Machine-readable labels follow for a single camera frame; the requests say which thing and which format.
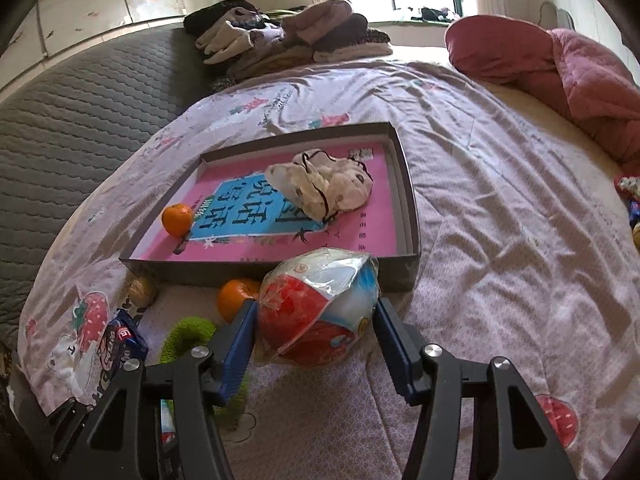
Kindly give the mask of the pink strawberry print bedspread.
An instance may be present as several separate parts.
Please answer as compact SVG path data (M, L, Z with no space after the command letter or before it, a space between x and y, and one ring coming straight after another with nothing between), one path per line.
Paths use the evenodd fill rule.
M119 255L199 154L333 124L388 122L416 193L421 255L399 313L455 356L507 356L603 478L639 422L639 256L612 160L509 89L425 63L290 70L210 96L154 134L74 212L44 258L17 353L45 412L101 392L84 301L105 313L130 278Z

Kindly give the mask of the brown tray with pink book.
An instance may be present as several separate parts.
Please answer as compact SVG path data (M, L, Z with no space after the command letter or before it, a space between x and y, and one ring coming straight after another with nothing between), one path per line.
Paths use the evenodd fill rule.
M270 165L315 148L367 166L373 188L365 205L317 222L266 181ZM168 235L160 222L163 209L178 203L194 213L183 238ZM388 122L294 132L201 154L119 259L132 273L161 282L220 286L234 278L260 280L281 261L318 248L367 252L378 260L383 290L413 288L421 251L418 213L405 153Z

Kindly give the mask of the small toys by blanket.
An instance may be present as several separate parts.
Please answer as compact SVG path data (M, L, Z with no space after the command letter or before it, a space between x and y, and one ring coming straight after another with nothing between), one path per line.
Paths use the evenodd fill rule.
M640 178L623 174L614 180L618 195L626 200L632 240L640 248Z

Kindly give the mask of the pink quilted blanket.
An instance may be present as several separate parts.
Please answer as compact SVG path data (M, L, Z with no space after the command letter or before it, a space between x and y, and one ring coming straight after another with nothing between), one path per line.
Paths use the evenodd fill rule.
M609 48L571 29L486 14L451 24L445 44L459 72L530 94L638 174L639 86Z

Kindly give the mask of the cream spotted cloth pouch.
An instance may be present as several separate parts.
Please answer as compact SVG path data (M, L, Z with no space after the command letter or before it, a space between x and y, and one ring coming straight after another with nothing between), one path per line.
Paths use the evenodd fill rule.
M322 223L365 205L373 188L363 162L334 157L320 148L298 153L290 162L270 165L264 176L308 218Z

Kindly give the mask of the orange mandarin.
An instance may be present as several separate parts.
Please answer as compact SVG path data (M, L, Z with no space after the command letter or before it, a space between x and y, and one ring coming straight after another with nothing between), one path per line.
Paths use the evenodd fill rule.
M165 232L177 238L183 238L190 232L193 221L192 208L183 203L165 207L160 215L160 222Z
M231 323L247 299L257 299L260 283L249 278L230 280L219 289L217 309L220 316Z

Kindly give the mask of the brown walnut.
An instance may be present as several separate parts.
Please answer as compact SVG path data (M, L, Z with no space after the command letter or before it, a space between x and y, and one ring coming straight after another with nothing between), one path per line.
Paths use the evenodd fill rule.
M137 308L148 308L157 298L158 290L154 281L147 276L134 278L129 285L128 298Z

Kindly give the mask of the pile of folded clothes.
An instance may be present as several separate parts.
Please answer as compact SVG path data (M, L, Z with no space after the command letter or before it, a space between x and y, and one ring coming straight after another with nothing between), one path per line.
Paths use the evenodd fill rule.
M386 32L370 27L349 0L324 0L280 18L246 0L224 0L187 15L183 27L203 63L234 81L393 52Z

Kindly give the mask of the red snack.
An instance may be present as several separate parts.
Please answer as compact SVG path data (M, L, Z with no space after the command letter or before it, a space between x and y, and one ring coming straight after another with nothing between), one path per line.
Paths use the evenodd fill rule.
M380 298L378 260L367 252L320 248L280 263L260 286L259 364L331 364L371 325Z

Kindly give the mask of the blue oreo cookie packet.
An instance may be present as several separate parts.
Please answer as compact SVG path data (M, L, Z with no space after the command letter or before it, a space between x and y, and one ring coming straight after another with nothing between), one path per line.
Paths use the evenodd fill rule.
M130 359L144 362L149 347L138 331L138 324L124 309L119 309L115 317L107 323L96 355L101 371L93 399L99 400L111 381Z

